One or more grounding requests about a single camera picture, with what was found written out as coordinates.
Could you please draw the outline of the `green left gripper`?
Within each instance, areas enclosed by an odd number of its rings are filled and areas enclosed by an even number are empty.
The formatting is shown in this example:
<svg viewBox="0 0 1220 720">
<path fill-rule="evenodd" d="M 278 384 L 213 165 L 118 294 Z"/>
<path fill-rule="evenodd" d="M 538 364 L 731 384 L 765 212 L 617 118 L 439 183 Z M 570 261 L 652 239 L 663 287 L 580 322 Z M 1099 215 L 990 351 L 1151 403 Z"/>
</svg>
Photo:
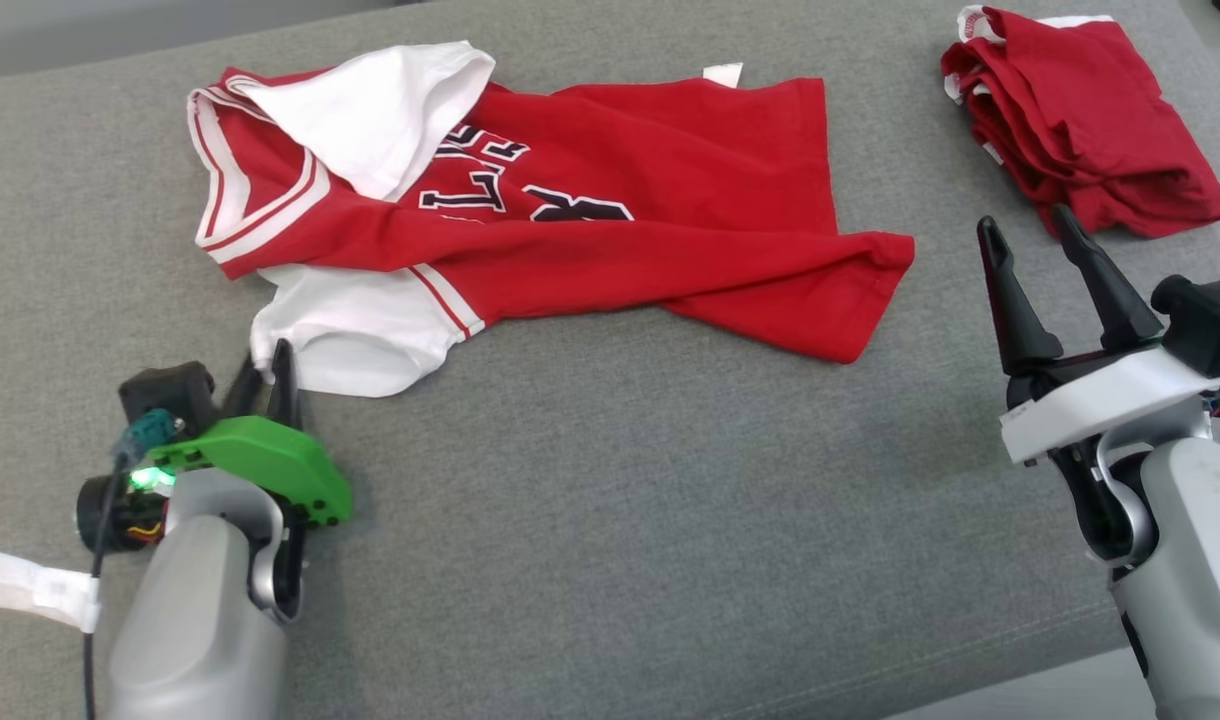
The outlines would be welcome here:
<svg viewBox="0 0 1220 720">
<path fill-rule="evenodd" d="M 248 351 L 223 395 L 224 419 L 195 439 L 152 448 L 149 459 L 176 478 L 214 467 L 248 480 L 303 513 L 314 527 L 345 524 L 354 513 L 351 487 L 322 443 L 303 430 L 294 348 L 285 338 L 276 342 L 270 370 L 266 416 L 264 372 Z"/>
</svg>

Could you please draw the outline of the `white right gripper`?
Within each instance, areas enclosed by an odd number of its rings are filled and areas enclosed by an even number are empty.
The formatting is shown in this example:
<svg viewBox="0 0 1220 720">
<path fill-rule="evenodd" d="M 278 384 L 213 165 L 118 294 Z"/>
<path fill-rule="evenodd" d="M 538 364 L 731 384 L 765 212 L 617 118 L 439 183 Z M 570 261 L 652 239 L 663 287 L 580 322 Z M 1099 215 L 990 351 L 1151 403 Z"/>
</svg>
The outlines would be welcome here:
<svg viewBox="0 0 1220 720">
<path fill-rule="evenodd" d="M 1085 279 L 1102 323 L 1103 350 L 1128 351 L 1154 340 L 1163 332 L 1160 320 L 1072 209 L 1057 204 L 1052 222 L 1064 256 Z M 1016 378 L 1061 359 L 1061 342 L 1039 322 L 1014 275 L 1013 250 L 996 218 L 980 218 L 976 236 L 1003 373 Z M 1000 436 L 1009 460 L 1024 464 L 1219 387 L 1219 375 L 1205 377 L 1171 351 L 1149 348 L 1008 411 L 1000 419 Z"/>
</svg>

